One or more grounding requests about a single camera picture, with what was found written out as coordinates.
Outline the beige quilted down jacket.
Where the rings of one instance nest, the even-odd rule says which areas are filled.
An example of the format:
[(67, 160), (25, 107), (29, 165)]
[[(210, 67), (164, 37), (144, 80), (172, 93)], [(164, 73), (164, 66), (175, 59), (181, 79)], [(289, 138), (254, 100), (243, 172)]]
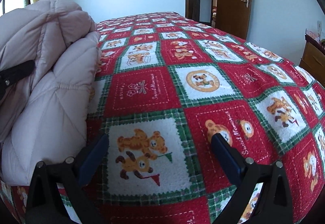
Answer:
[(35, 165), (77, 155), (101, 52), (91, 16), (68, 0), (40, 0), (1, 16), (1, 70), (27, 61), (33, 72), (4, 80), (1, 180), (30, 185)]

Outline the wooden dresser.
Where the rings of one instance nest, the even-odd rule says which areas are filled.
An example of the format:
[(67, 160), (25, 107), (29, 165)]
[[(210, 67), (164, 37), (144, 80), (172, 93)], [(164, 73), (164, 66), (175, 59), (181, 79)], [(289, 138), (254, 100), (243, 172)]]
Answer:
[(324, 49), (315, 39), (305, 35), (306, 45), (299, 66), (324, 87)]

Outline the red patchwork bear bedspread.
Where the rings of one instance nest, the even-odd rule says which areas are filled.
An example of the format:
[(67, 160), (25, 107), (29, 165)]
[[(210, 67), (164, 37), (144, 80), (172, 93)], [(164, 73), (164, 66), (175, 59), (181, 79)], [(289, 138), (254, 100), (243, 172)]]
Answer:
[[(157, 12), (96, 24), (101, 52), (87, 139), (108, 135), (87, 194), (109, 223), (212, 223), (231, 184), (213, 133), (255, 162), (280, 160), (293, 222), (324, 188), (324, 87), (291, 61), (219, 29)], [(29, 186), (1, 180), (24, 223)]]

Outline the items on dresser top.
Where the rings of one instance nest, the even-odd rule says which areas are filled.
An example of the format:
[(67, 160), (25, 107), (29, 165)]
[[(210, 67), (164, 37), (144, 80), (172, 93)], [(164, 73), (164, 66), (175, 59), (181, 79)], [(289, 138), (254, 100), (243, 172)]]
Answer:
[(324, 36), (324, 31), (322, 30), (321, 21), (317, 21), (317, 31), (306, 29), (305, 36), (306, 37), (308, 36), (310, 39), (314, 40), (324, 49), (325, 36)]

